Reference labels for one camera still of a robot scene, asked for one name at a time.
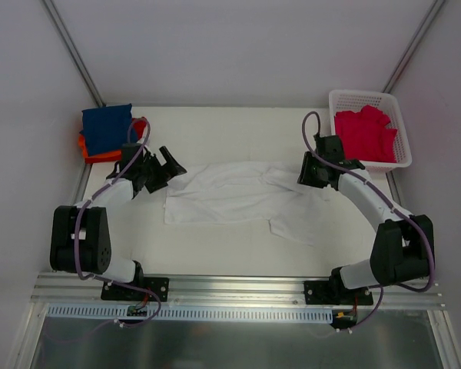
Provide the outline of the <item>white t shirt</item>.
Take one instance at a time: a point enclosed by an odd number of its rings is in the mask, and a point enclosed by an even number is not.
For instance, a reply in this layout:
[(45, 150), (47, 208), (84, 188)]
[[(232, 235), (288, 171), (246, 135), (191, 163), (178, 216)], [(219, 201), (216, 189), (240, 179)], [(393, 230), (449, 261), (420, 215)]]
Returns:
[(278, 237), (313, 246), (333, 210), (332, 193), (298, 184), (296, 167), (277, 161), (197, 165), (169, 182), (166, 224), (267, 221)]

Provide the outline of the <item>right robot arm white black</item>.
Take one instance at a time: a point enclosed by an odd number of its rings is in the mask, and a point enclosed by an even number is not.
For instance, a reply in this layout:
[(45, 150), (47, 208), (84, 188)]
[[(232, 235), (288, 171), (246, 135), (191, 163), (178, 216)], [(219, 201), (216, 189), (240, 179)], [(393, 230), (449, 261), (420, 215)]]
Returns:
[(345, 157), (336, 135), (314, 136), (315, 146), (303, 157), (298, 184), (330, 187), (348, 198), (375, 231), (370, 256), (334, 269), (330, 298), (345, 304), (358, 288), (396, 285), (417, 293), (434, 282), (433, 223), (392, 202), (372, 181), (364, 165)]

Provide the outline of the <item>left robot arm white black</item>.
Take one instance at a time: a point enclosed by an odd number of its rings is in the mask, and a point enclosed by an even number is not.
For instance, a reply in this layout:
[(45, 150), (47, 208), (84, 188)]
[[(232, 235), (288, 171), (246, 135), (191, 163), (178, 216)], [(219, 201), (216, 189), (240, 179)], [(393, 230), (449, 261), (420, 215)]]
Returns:
[(154, 193), (187, 173), (166, 147), (159, 151), (163, 164), (142, 144), (123, 145), (121, 159), (114, 163), (101, 188), (86, 200), (55, 209), (49, 256), (53, 270), (77, 274), (81, 279), (118, 282), (118, 290), (129, 300), (143, 295), (141, 264), (113, 252), (108, 213), (135, 199), (142, 190)]

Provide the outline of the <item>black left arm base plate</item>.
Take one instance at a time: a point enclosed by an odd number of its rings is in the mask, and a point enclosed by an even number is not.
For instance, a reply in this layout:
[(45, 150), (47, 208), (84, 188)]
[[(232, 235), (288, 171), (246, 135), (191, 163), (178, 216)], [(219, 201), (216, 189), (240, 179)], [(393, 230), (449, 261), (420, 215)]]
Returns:
[(161, 277), (143, 277), (141, 280), (127, 284), (128, 287), (123, 287), (120, 283), (105, 282), (101, 291), (101, 299), (135, 303), (142, 302), (145, 298), (148, 301), (156, 301), (155, 298), (158, 298), (161, 302), (166, 302), (169, 282), (169, 278)]

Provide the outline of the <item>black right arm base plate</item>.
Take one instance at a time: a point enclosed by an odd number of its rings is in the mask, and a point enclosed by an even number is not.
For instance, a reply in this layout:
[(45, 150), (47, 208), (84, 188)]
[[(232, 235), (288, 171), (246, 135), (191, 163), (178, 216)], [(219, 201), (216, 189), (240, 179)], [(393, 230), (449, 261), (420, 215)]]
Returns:
[(303, 295), (306, 305), (373, 305), (373, 296), (367, 288), (334, 287), (326, 280), (305, 281)]

